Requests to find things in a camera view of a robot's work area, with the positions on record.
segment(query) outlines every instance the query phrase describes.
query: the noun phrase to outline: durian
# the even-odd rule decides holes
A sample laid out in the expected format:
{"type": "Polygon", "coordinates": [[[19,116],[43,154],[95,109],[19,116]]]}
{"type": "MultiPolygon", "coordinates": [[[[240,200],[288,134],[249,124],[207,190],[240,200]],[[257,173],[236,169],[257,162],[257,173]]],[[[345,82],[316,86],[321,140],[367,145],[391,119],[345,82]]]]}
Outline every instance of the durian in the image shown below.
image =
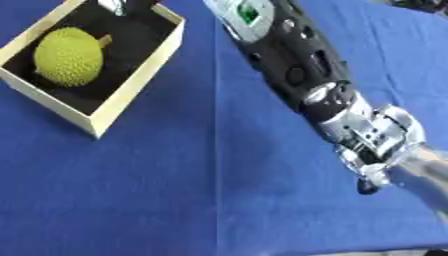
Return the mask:
{"type": "Polygon", "coordinates": [[[111,40],[105,36],[98,41],[75,27],[55,30],[34,52],[36,73],[63,87],[87,85],[101,72],[102,48],[111,40]]]}

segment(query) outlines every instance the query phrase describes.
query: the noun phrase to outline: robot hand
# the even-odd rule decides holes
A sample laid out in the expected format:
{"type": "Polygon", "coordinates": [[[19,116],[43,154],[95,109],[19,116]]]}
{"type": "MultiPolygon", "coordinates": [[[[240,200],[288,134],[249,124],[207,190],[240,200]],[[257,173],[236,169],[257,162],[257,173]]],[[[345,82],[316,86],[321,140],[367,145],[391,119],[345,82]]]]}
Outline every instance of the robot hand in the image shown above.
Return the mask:
{"type": "Polygon", "coordinates": [[[344,62],[293,0],[204,0],[267,84],[359,176],[358,191],[387,184],[448,216],[448,158],[425,146],[405,110],[375,109],[355,91],[344,62]]]}

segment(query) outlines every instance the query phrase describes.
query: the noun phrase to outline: blue fabric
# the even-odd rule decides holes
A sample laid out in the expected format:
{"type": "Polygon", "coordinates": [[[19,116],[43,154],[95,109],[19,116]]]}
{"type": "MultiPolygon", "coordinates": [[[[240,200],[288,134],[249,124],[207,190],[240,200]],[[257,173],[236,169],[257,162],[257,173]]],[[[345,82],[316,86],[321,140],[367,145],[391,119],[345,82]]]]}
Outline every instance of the blue fabric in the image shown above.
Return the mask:
{"type": "MultiPolygon", "coordinates": [[[[0,44],[59,0],[0,2],[0,44]]],[[[303,0],[374,104],[403,106],[448,149],[448,21],[361,0],[303,0]]],[[[250,69],[201,1],[184,45],[92,141],[0,87],[0,255],[296,256],[448,246],[395,187],[356,179],[250,69]]]]}

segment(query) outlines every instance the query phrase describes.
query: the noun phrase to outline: open box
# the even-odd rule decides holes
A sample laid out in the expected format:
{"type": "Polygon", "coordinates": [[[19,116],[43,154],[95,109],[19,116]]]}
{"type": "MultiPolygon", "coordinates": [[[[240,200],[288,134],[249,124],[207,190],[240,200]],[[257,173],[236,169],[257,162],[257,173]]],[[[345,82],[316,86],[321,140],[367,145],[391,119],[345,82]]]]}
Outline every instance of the open box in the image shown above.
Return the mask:
{"type": "Polygon", "coordinates": [[[0,77],[18,92],[100,138],[182,42],[185,20],[163,5],[115,16],[96,0],[67,0],[0,50],[0,77]],[[34,49],[68,26],[112,36],[104,66],[84,87],[62,88],[37,75],[34,49]]]}

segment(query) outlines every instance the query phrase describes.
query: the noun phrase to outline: fruit stem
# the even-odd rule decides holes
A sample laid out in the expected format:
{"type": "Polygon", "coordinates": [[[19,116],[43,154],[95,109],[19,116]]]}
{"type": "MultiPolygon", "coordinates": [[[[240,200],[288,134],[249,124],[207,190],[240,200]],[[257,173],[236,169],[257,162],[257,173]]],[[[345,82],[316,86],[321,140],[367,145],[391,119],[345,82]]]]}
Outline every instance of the fruit stem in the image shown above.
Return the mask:
{"type": "Polygon", "coordinates": [[[98,42],[100,43],[101,49],[104,49],[106,46],[112,43],[112,36],[107,34],[101,37],[100,40],[98,40],[98,42]]]}

